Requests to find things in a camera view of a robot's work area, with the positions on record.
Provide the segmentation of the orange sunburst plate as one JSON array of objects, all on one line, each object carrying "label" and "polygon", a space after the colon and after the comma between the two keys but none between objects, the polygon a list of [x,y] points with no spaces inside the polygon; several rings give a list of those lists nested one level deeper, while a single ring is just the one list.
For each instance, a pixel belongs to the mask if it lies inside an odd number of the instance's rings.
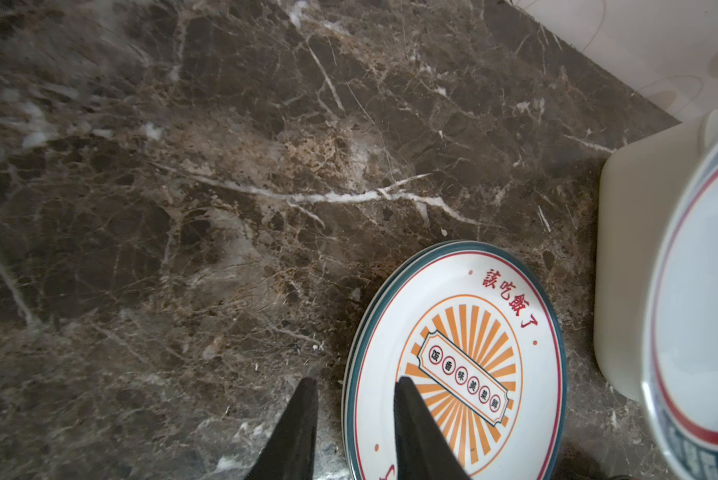
[{"label": "orange sunburst plate", "polygon": [[508,252],[442,242],[380,287],[344,375],[341,422],[356,479],[398,475],[393,397],[404,377],[470,477],[551,477],[566,410],[566,355],[548,296]]}]

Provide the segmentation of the white plastic bin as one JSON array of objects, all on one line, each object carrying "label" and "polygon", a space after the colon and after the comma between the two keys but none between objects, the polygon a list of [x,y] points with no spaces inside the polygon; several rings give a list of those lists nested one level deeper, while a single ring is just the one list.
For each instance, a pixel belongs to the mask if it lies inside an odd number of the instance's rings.
[{"label": "white plastic bin", "polygon": [[619,394],[641,398],[644,313],[653,265],[676,202],[718,141],[718,109],[616,150],[599,184],[593,341]]}]

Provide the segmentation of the green red stripe plate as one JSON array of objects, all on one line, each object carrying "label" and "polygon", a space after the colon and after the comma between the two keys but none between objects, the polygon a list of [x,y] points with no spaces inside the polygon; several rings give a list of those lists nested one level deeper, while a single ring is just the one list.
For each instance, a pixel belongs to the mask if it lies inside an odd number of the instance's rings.
[{"label": "green red stripe plate", "polygon": [[718,479],[718,140],[674,202],[646,300],[641,391],[680,479]]}]

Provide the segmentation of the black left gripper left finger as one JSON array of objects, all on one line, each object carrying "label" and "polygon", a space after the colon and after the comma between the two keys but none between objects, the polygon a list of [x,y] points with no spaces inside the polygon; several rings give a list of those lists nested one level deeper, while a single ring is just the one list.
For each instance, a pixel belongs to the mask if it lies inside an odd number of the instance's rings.
[{"label": "black left gripper left finger", "polygon": [[317,382],[302,379],[246,479],[313,478],[318,404]]}]

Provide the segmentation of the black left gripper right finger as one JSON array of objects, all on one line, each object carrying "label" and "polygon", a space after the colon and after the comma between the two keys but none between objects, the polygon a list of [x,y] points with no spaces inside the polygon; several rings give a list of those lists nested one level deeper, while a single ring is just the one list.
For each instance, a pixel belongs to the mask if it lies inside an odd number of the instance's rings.
[{"label": "black left gripper right finger", "polygon": [[398,479],[469,479],[409,377],[395,384],[394,427]]}]

